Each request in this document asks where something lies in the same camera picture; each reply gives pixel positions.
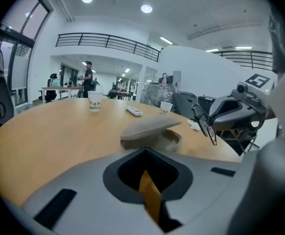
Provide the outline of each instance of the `ceiling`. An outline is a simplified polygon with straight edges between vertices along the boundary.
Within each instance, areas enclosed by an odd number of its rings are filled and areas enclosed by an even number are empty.
[[[80,64],[86,60],[91,61],[93,64],[92,69],[95,70],[96,73],[104,73],[115,76],[122,76],[122,74],[125,74],[124,78],[131,78],[135,80],[138,80],[139,73],[142,68],[142,66],[139,64],[112,57],[76,54],[62,55],[62,57],[77,64]],[[155,69],[147,67],[145,72],[145,80],[153,79],[156,73],[157,71]]]
[[[221,36],[222,31],[236,27],[267,27],[270,10],[266,0],[93,0],[90,4],[81,0],[63,2],[73,18],[113,16],[146,25],[158,34],[170,26],[185,36],[193,47],[196,46],[196,38],[205,38],[211,32],[220,32]],[[150,14],[140,10],[141,5],[146,3],[153,8]],[[238,35],[229,34],[229,44],[235,44],[236,37]],[[240,39],[238,44],[244,45],[246,40],[253,42],[258,38],[259,34],[249,34]],[[205,47],[222,45],[218,38],[208,39]]]

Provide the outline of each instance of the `desk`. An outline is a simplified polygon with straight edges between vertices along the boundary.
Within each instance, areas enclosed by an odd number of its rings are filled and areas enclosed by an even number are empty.
[[[137,119],[125,110],[132,105],[144,118],[160,109],[136,102],[103,99],[100,112],[90,112],[87,98],[56,101],[31,108],[0,128],[0,194],[17,205],[72,166],[124,150],[119,137]],[[170,128],[182,136],[178,153],[198,158],[240,162],[222,139],[191,130],[187,118],[169,113],[182,124]]]
[[[131,100],[131,94],[130,93],[127,93],[127,92],[119,92],[119,91],[115,91],[115,90],[112,90],[111,93],[115,93],[116,95],[119,95],[119,96],[128,96],[128,101]]]
[[[43,104],[46,103],[45,100],[45,91],[60,91],[60,100],[62,99],[62,91],[69,92],[69,98],[72,97],[73,90],[80,90],[82,87],[42,87],[42,96],[43,96]]]

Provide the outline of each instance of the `speaker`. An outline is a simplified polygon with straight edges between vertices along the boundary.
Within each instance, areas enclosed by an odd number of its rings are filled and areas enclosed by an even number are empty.
[[[173,71],[173,83],[180,83],[181,76],[182,76],[182,72],[180,70]]]

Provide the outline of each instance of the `plastic bag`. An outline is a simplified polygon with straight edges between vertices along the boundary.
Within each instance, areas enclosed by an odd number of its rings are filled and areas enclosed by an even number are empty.
[[[161,101],[172,103],[172,95],[175,92],[176,88],[171,84],[145,84],[140,103],[160,107]]]

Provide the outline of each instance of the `white pillar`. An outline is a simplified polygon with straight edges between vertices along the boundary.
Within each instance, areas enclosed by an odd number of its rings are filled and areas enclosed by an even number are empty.
[[[141,101],[145,73],[146,73],[146,66],[143,65],[141,72],[139,73],[138,87],[137,87],[137,94],[136,94],[136,102],[138,103],[140,103]]]
[[[131,79],[129,78],[128,79],[128,82],[127,82],[127,93],[129,93],[129,88],[131,87]]]

